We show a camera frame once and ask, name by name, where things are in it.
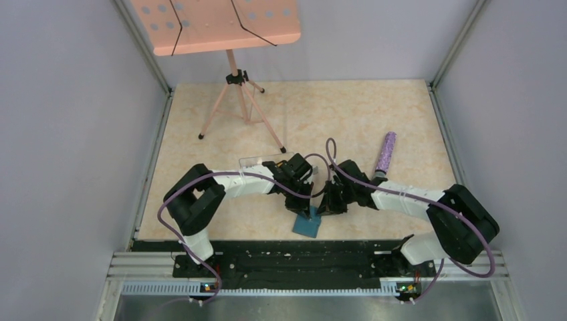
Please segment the blue card holder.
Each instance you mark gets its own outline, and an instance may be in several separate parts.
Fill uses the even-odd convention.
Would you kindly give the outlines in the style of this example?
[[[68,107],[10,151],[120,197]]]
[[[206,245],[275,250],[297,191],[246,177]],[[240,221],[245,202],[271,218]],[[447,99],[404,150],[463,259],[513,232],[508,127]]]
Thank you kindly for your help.
[[[296,217],[292,232],[305,237],[317,238],[322,218],[317,214],[317,208],[315,206],[310,207],[309,214],[309,217]]]

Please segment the clear plastic box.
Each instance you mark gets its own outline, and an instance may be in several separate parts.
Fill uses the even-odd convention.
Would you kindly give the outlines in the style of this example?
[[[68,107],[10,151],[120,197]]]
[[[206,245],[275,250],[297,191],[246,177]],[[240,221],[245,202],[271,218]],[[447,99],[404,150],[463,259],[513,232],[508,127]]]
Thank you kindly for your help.
[[[278,153],[261,156],[251,156],[239,159],[239,166],[244,169],[256,165],[262,165],[264,162],[279,163],[280,161],[288,161],[294,154],[292,152]]]

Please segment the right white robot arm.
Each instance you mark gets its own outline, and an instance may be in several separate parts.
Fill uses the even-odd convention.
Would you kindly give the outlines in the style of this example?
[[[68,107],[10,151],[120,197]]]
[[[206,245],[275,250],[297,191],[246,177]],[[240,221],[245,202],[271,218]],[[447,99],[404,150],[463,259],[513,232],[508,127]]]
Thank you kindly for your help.
[[[449,258],[471,264],[499,233],[496,220],[463,185],[441,191],[408,187],[378,174],[368,178],[353,160],[333,169],[326,183],[319,215],[347,212],[348,205],[396,211],[431,224],[428,233],[407,237],[392,257],[394,271],[411,275],[419,264]]]

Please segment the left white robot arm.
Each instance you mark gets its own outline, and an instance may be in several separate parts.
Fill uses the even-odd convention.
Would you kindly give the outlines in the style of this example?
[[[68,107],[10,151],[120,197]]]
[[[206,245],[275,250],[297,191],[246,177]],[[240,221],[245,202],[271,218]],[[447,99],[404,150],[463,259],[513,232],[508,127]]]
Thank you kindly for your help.
[[[198,276],[214,268],[214,250],[207,226],[226,199],[252,194],[282,194],[285,208],[310,218],[312,165],[300,154],[288,160],[264,161],[238,171],[214,171],[203,163],[191,167],[164,196],[164,205],[177,224],[180,242],[190,251],[189,268]]]

